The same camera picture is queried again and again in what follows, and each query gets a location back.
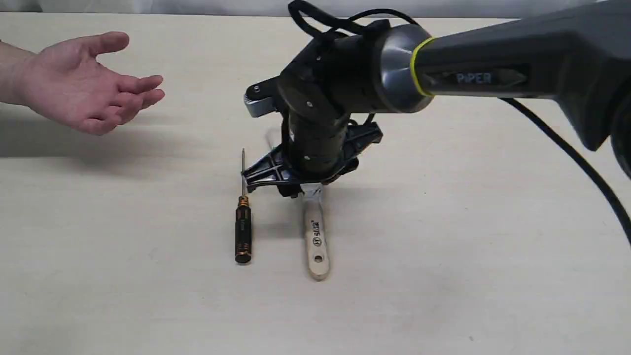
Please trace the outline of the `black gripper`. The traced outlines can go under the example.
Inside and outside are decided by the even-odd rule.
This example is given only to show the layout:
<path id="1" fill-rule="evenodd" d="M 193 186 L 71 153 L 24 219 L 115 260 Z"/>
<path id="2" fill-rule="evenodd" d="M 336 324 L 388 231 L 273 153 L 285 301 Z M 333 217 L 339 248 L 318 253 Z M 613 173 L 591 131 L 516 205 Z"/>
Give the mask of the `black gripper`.
<path id="1" fill-rule="evenodd" d="M 263 186 L 277 187 L 281 196 L 295 198 L 306 191 L 306 184 L 329 185 L 358 168 L 359 156 L 372 144 L 379 144 L 383 133 L 375 114 L 359 124 L 348 115 L 341 126 L 316 128 L 291 112 L 282 113 L 281 142 L 243 168 L 243 189 L 252 193 Z"/>

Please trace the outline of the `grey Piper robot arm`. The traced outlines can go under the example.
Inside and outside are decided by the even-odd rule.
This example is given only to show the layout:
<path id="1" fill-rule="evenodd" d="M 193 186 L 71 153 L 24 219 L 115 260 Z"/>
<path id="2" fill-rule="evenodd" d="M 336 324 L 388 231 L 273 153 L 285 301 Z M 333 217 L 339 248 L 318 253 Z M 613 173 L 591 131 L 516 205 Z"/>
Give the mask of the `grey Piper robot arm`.
<path id="1" fill-rule="evenodd" d="M 411 114 L 437 95 L 555 101 L 585 148 L 606 139 L 630 173 L 630 2 L 607 0 L 442 37 L 416 23 L 360 25 L 289 3 L 308 45 L 251 85 L 250 115 L 282 114 L 281 144 L 243 173 L 248 192 L 330 184 L 382 133 L 352 114 Z"/>

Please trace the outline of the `person's bare open hand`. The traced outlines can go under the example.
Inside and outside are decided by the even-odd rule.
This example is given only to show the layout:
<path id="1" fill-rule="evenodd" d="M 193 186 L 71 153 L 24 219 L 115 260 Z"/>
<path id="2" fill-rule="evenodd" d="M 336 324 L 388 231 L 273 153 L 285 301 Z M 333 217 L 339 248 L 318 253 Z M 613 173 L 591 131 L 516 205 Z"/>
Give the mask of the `person's bare open hand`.
<path id="1" fill-rule="evenodd" d="M 97 57 L 129 45 L 124 32 L 107 32 L 55 43 L 32 54 L 15 71 L 14 103 L 56 123 L 104 135 L 135 119 L 165 97 L 160 75 L 119 74 Z"/>

